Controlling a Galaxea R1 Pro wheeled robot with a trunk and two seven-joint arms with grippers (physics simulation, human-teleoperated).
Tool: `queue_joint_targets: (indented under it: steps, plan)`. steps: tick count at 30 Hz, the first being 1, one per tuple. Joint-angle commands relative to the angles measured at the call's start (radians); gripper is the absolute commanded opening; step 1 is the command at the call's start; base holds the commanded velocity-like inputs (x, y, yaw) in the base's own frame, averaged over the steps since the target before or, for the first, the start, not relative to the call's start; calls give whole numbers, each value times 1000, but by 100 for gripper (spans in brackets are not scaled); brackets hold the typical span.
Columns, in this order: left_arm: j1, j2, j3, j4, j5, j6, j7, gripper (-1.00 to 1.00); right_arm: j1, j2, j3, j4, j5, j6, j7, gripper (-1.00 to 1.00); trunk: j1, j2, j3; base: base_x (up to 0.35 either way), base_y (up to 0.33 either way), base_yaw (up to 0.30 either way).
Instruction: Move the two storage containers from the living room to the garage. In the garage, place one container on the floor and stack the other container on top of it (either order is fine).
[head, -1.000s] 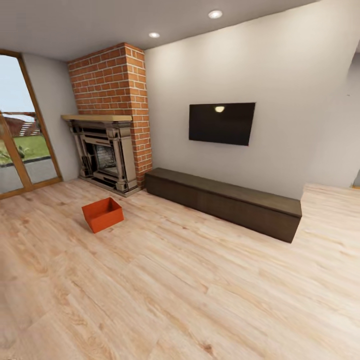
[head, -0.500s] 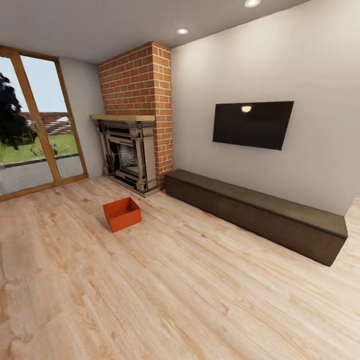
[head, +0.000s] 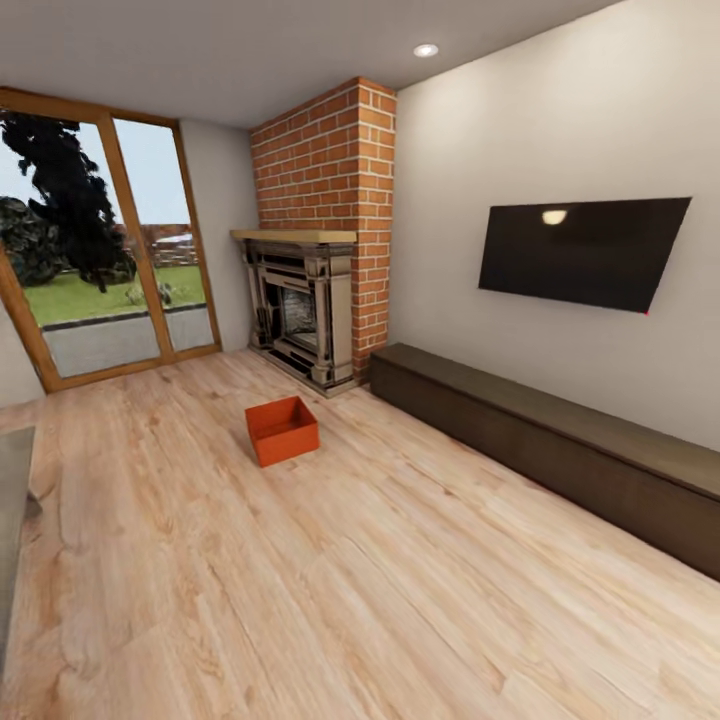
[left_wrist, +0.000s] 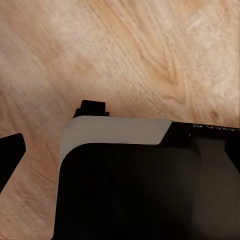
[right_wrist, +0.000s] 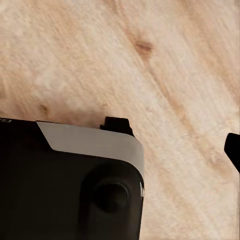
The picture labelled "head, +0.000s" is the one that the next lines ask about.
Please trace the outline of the storage box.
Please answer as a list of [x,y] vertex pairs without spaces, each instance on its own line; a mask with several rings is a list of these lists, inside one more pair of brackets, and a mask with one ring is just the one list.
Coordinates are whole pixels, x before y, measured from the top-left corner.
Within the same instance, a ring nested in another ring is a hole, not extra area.
[[263,468],[320,448],[318,421],[298,396],[245,409],[245,416]]

